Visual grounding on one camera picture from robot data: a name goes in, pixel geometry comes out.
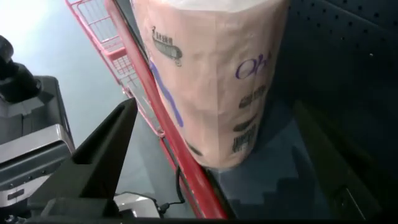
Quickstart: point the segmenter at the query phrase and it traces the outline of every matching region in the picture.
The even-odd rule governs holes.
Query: logo
[[[152,38],[155,47],[166,57],[174,60],[176,66],[181,67],[182,51],[173,45],[173,38],[167,37],[156,31],[156,27],[152,28]]]
[[[238,69],[236,69],[235,77],[237,79],[245,79],[251,75],[257,75],[262,69],[264,69],[268,61],[271,59],[271,53],[268,53],[268,57],[264,58],[263,54],[260,54],[258,58],[252,58],[242,62]]]

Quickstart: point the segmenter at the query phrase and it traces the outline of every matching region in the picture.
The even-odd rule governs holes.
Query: black plastic panel
[[[307,21],[325,42],[385,60],[385,66],[396,69],[398,25],[393,8],[398,10],[397,1],[293,0],[290,20]]]

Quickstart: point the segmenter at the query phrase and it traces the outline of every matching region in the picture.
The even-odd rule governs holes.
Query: toilet paper package
[[[256,141],[288,0],[131,0],[162,102],[196,161],[239,164]]]

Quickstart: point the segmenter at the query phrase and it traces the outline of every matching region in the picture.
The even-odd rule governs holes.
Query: gray floor
[[[0,35],[14,46],[14,61],[34,75],[57,77],[76,147],[126,99],[64,1],[0,0]],[[174,178],[157,136],[139,115],[118,192],[173,202]],[[188,205],[176,205],[167,216],[193,213]]]

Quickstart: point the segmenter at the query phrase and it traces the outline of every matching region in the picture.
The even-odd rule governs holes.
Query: shopping cart
[[[139,112],[160,138],[163,129],[127,56],[122,40],[104,7],[104,0],[65,0],[123,93],[137,100]]]

